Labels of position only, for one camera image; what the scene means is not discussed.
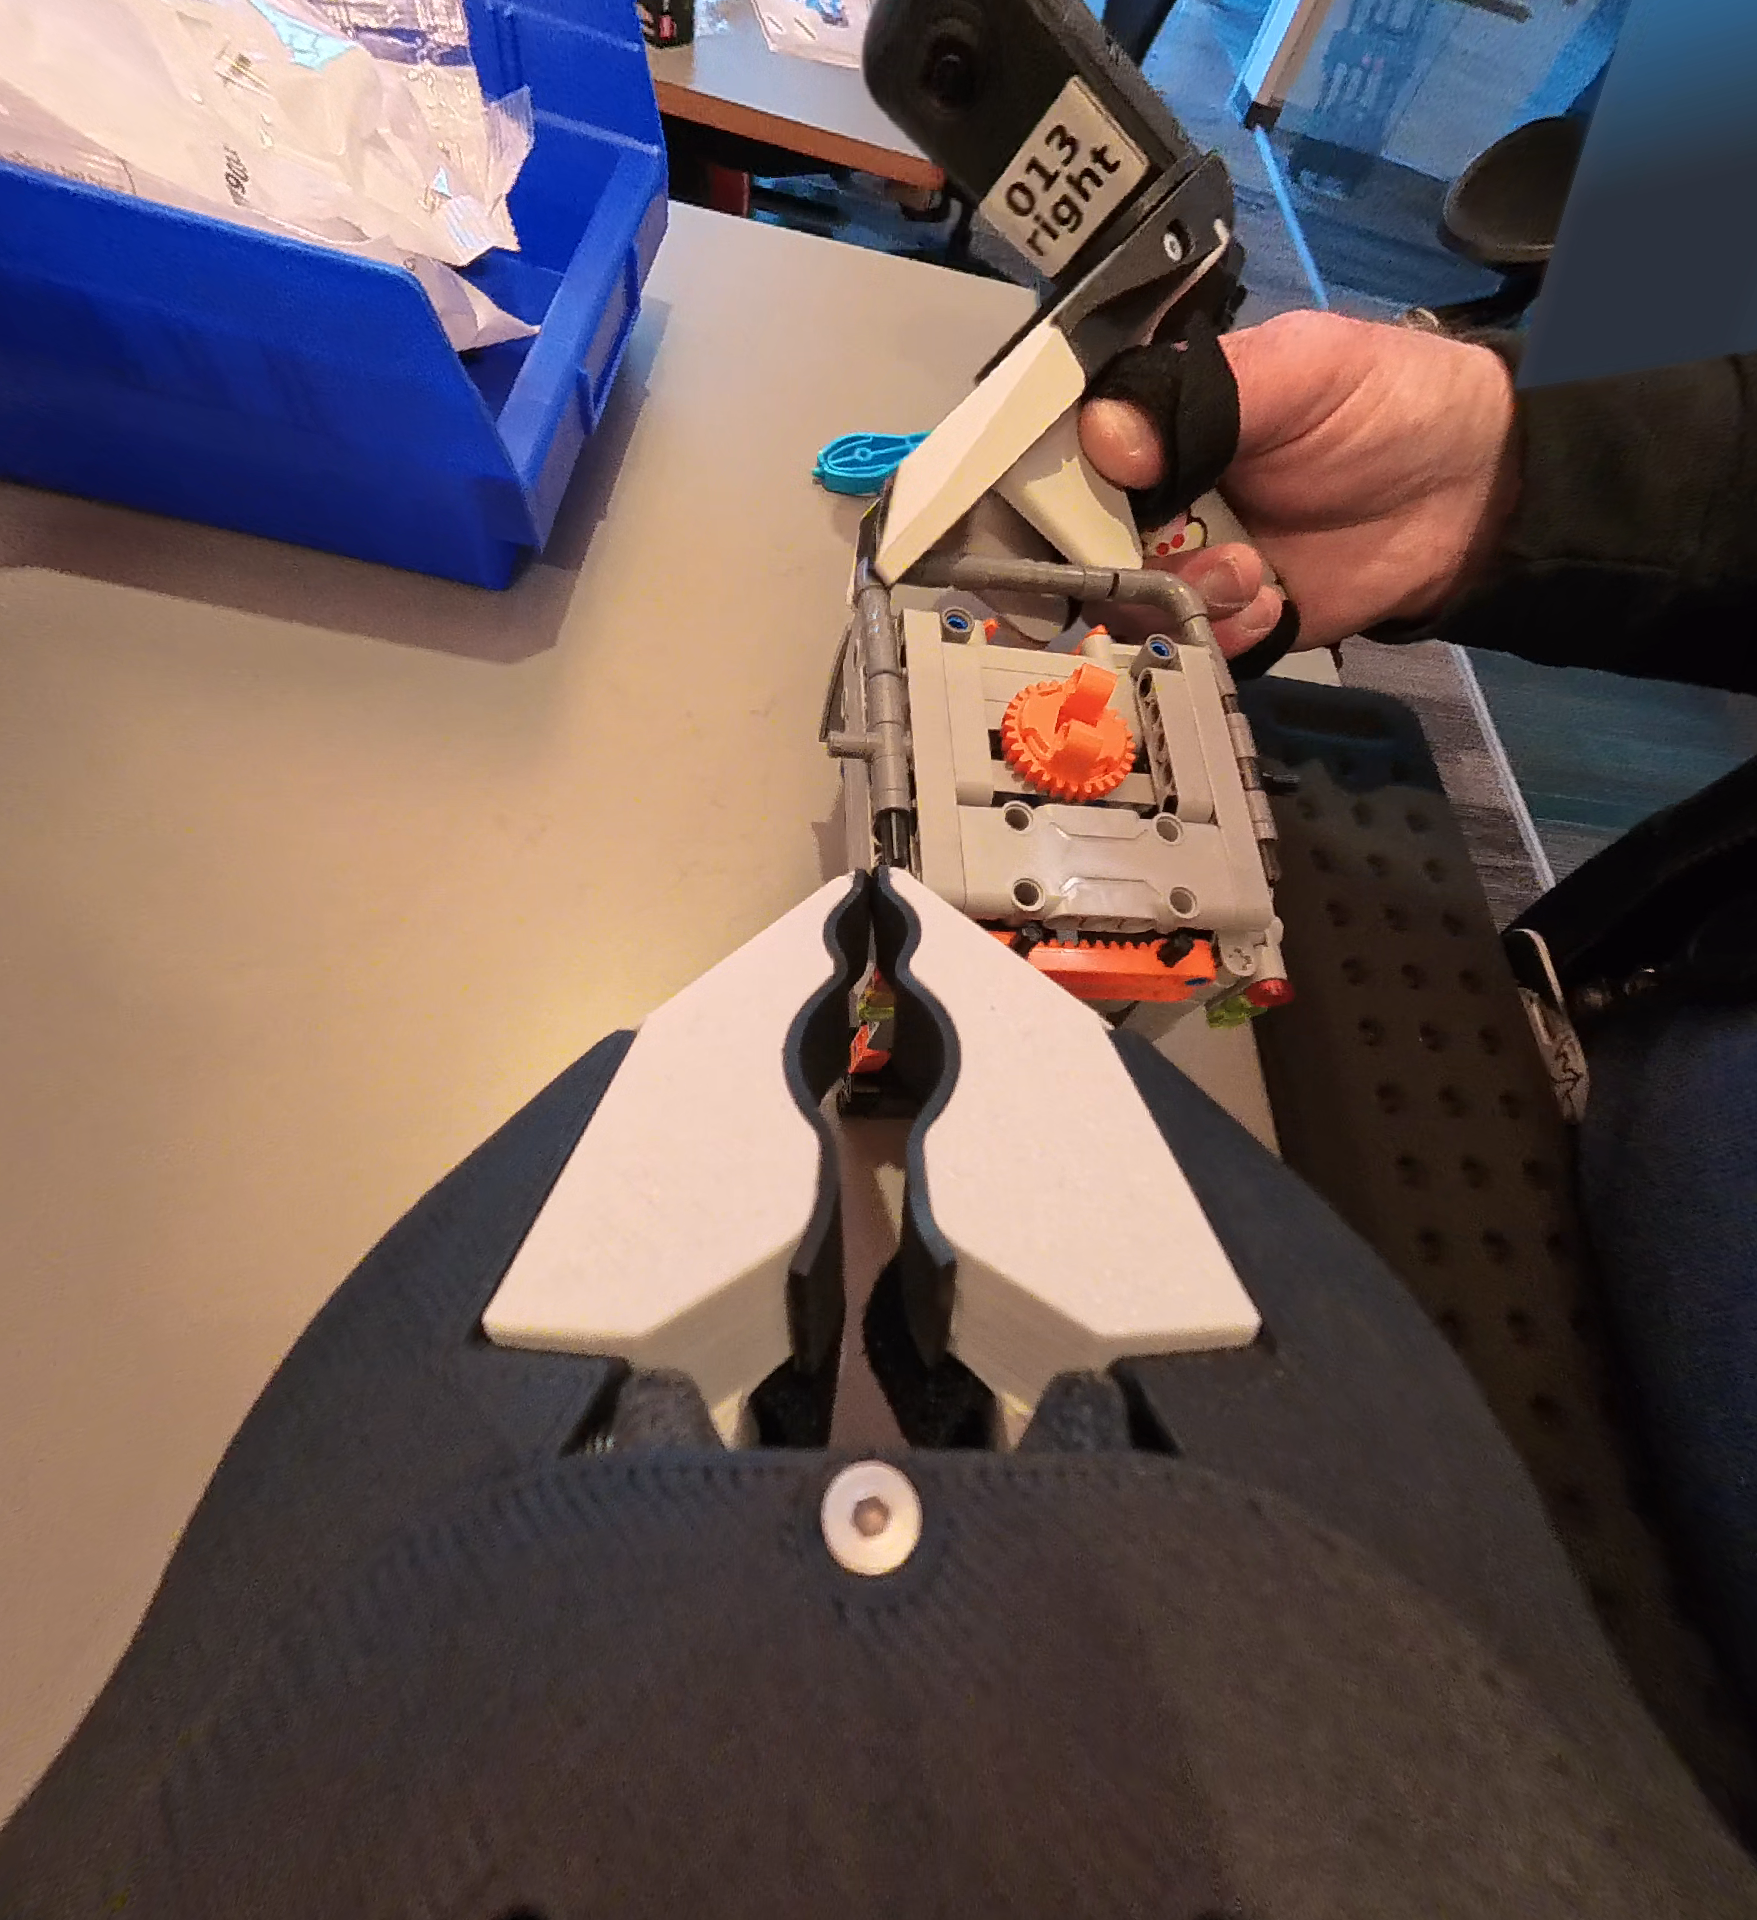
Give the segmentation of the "blue storage bin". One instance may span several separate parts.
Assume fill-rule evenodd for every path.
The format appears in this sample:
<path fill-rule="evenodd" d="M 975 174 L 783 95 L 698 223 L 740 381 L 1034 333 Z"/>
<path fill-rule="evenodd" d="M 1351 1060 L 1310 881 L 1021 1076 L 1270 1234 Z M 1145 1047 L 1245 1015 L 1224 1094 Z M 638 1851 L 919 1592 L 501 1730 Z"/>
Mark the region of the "blue storage bin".
<path fill-rule="evenodd" d="M 667 227 L 634 12 L 468 3 L 529 89 L 520 247 L 477 268 L 524 342 L 461 359 L 385 261 L 0 159 L 0 477 L 480 588 L 542 549 Z"/>

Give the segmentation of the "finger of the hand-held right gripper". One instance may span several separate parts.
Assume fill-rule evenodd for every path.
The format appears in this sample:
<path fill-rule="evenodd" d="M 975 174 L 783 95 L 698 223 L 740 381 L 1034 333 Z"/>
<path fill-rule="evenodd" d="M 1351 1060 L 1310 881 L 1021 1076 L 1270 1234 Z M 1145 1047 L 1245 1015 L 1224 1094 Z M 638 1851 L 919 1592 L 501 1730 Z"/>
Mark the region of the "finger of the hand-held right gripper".
<path fill-rule="evenodd" d="M 895 472 L 875 575 L 895 584 L 991 491 L 1030 524 L 1030 447 L 1052 421 L 1077 421 L 1085 382 L 1065 333 L 1030 323 Z"/>
<path fill-rule="evenodd" d="M 1129 571 L 1143 560 L 1129 495 L 1088 464 L 1076 420 L 1030 447 L 1030 524 L 1063 563 Z"/>

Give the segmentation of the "teal plastic tool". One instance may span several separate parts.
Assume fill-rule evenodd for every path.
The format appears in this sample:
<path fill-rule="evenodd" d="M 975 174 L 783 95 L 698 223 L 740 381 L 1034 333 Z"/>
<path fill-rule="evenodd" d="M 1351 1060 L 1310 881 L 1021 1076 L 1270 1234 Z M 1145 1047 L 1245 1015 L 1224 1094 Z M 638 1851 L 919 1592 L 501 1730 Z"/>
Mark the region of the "teal plastic tool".
<path fill-rule="evenodd" d="M 841 495 L 878 495 L 900 465 L 930 438 L 925 432 L 886 433 L 856 429 L 824 444 L 812 464 L 812 480 L 825 491 Z"/>

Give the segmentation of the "person's right hand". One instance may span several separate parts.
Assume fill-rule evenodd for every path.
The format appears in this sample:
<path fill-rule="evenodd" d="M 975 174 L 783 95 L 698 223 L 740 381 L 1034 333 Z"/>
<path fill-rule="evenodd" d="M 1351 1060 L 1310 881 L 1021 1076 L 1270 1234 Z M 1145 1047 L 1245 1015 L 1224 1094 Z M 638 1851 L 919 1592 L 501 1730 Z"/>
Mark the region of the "person's right hand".
<path fill-rule="evenodd" d="M 1422 620 L 1515 504 L 1515 374 L 1483 342 L 1323 311 L 1224 336 L 1240 429 L 1223 497 L 1246 541 L 1179 563 L 1230 659 L 1297 610 L 1297 646 Z"/>

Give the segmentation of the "grey axle rod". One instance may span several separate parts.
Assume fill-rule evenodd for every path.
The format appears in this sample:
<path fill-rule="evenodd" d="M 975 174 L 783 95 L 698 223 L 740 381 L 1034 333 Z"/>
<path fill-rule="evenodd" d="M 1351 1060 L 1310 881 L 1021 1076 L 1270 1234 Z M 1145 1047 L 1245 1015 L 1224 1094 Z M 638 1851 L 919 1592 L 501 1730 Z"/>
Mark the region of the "grey axle rod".
<path fill-rule="evenodd" d="M 871 864 L 911 869 L 914 860 L 914 765 L 905 672 L 898 661 L 865 665 L 845 681 L 837 741 L 850 773 L 858 763 L 865 778 L 868 841 L 858 858 Z"/>

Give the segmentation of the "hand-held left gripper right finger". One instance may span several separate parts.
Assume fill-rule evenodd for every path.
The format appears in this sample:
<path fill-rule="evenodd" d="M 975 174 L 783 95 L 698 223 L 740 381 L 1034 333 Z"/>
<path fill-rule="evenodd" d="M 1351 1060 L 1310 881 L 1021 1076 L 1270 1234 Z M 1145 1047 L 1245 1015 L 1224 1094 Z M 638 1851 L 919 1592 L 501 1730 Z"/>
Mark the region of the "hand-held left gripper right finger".
<path fill-rule="evenodd" d="M 1030 1417 L 1065 1374 L 1261 1326 L 1116 1035 L 914 876 L 886 880 L 898 1060 L 927 1031 L 908 1216 L 930 1333 Z"/>

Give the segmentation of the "black office chair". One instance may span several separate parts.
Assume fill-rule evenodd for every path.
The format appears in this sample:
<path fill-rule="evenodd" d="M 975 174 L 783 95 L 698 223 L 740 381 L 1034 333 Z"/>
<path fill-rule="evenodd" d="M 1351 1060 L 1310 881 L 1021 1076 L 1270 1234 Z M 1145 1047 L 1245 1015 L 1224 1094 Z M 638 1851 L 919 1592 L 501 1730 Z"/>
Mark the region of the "black office chair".
<path fill-rule="evenodd" d="M 1498 291 L 1440 311 L 1493 323 L 1538 296 L 1585 147 L 1588 117 L 1562 113 L 1507 130 L 1447 189 L 1438 240 L 1458 257 L 1501 276 Z"/>

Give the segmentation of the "clear plastic bags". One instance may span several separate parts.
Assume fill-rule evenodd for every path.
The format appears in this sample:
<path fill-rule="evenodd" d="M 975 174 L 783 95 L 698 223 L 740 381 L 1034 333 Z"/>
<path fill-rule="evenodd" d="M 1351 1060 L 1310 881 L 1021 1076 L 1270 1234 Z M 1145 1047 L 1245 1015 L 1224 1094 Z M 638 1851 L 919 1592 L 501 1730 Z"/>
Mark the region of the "clear plastic bags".
<path fill-rule="evenodd" d="M 532 138 L 468 3 L 0 1 L 0 159 L 406 268 L 460 353 L 539 331 L 477 283 Z"/>

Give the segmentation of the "person's right forearm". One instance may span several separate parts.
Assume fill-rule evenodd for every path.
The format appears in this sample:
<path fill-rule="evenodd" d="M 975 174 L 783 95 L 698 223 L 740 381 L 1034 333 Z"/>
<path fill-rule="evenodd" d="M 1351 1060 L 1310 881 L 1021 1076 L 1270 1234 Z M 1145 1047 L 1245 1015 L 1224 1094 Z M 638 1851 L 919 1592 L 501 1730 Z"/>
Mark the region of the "person's right forearm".
<path fill-rule="evenodd" d="M 1757 350 L 1517 392 L 1515 504 L 1442 633 L 1757 698 Z"/>

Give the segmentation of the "dark grey elbow connector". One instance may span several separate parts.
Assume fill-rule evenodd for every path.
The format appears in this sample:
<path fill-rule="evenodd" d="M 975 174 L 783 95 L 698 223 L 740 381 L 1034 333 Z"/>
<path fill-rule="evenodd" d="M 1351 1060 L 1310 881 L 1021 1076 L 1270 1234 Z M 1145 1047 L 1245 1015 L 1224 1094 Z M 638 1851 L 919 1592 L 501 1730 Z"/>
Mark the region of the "dark grey elbow connector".
<path fill-rule="evenodd" d="M 1199 588 L 1193 588 L 1174 572 L 1143 567 L 1123 571 L 1122 580 L 1119 596 L 1129 605 L 1163 612 L 1179 626 L 1183 644 L 1201 646 L 1221 656 L 1221 659 L 1224 657 Z"/>

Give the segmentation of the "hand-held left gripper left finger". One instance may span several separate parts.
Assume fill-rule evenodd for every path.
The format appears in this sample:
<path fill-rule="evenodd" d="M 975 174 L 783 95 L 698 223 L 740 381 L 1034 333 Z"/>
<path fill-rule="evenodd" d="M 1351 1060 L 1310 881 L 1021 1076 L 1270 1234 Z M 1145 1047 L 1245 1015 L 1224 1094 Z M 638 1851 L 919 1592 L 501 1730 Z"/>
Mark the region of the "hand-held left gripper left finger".
<path fill-rule="evenodd" d="M 870 951 L 865 876 L 837 876 L 634 1031 L 482 1313 L 498 1345 L 691 1379 L 734 1441 L 829 1428 L 845 1331 L 841 1191 L 824 1116 Z"/>

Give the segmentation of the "wooden background desk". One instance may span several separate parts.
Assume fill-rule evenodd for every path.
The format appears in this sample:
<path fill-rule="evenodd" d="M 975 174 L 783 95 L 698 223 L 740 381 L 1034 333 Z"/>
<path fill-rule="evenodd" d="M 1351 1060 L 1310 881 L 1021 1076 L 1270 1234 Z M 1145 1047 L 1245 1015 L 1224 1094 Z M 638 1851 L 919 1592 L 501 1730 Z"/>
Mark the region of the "wooden background desk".
<path fill-rule="evenodd" d="M 856 66 L 773 50 L 748 1 L 698 1 L 694 36 L 647 46 L 664 117 L 847 167 L 925 200 L 945 174 L 900 133 Z"/>

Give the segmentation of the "white printed cloth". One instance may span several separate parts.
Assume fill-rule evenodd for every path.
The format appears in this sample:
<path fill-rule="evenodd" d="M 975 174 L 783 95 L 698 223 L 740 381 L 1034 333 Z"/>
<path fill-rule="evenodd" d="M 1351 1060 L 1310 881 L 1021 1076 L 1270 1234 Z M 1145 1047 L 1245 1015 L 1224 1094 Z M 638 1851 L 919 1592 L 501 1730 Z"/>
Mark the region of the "white printed cloth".
<path fill-rule="evenodd" d="M 1578 1128 L 1588 1108 L 1590 1065 L 1552 951 L 1539 932 L 1519 924 L 1504 930 L 1504 947 L 1558 1108 Z"/>

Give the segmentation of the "black perforated pad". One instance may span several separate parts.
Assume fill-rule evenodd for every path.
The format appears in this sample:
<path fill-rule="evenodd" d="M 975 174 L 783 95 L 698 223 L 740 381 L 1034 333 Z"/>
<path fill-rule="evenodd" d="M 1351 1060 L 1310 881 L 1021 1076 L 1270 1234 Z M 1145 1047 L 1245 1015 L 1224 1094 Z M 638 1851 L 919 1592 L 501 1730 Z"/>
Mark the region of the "black perforated pad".
<path fill-rule="evenodd" d="M 1410 708 L 1240 691 L 1295 999 L 1257 1019 L 1286 1162 L 1385 1258 L 1529 1469 L 1611 1648 L 1730 1820 L 1757 1766 L 1642 1510 L 1558 1097 Z"/>

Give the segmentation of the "grey white toy robot model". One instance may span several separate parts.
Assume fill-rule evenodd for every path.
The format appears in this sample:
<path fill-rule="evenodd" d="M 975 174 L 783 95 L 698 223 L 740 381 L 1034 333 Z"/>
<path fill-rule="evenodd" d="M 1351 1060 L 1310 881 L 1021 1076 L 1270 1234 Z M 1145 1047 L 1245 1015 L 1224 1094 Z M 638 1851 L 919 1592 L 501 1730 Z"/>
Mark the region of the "grey white toy robot model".
<path fill-rule="evenodd" d="M 1201 1011 L 1236 1027 L 1290 1005 L 1276 828 L 1226 661 L 1180 633 L 1091 626 L 1013 644 L 976 594 L 894 593 L 914 765 L 909 875 L 1105 1015 Z M 843 860 L 870 846 L 843 771 L 840 642 L 819 740 L 841 774 Z"/>

